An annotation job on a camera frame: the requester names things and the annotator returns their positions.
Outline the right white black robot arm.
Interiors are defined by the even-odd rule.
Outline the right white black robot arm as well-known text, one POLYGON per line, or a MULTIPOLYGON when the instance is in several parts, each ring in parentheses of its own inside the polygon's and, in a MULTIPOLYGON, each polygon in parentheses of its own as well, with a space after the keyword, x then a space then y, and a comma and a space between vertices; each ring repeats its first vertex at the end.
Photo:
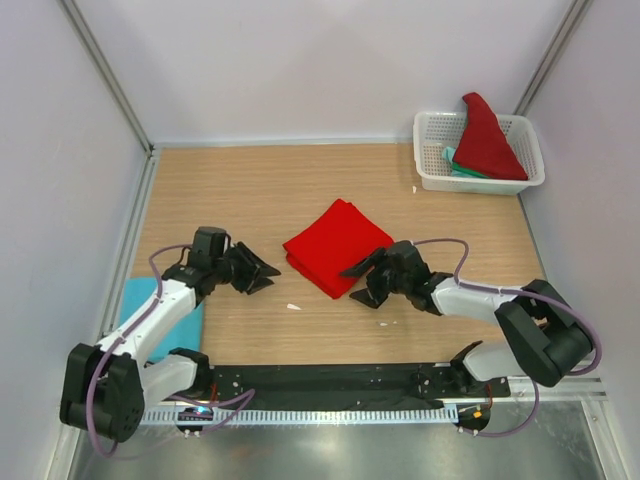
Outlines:
POLYGON ((403 240, 378 248, 341 274, 366 279, 365 288, 350 296, 369 308, 398 294, 419 311, 501 329, 503 342, 474 342, 451 360, 450 381, 459 394, 472 396, 491 380, 518 375, 552 388, 566 376, 599 366, 602 346, 596 333, 547 281, 535 279, 522 287, 465 282, 458 270, 431 270, 418 247, 403 240))

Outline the bright red t shirt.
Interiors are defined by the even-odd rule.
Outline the bright red t shirt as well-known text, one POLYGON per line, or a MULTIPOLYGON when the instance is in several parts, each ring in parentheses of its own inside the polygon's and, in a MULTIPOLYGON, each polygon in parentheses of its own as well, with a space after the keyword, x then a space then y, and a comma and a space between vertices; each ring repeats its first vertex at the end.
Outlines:
POLYGON ((392 237, 350 202, 335 200, 308 228, 283 244, 286 260, 302 276, 332 299, 349 291, 356 280, 341 273, 392 237))

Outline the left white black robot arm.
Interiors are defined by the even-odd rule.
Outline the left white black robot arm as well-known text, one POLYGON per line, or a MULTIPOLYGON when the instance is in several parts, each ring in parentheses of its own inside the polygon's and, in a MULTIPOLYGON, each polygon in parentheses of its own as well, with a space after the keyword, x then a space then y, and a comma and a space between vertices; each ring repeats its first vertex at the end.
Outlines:
POLYGON ((165 271, 152 270, 156 286, 119 327, 94 345, 68 354, 60 421, 94 438, 127 441, 146 409, 174 395, 204 398, 214 380, 206 354, 184 347, 162 360, 150 356, 170 331, 218 286, 251 295, 273 285, 279 270, 218 227, 200 227, 165 271))

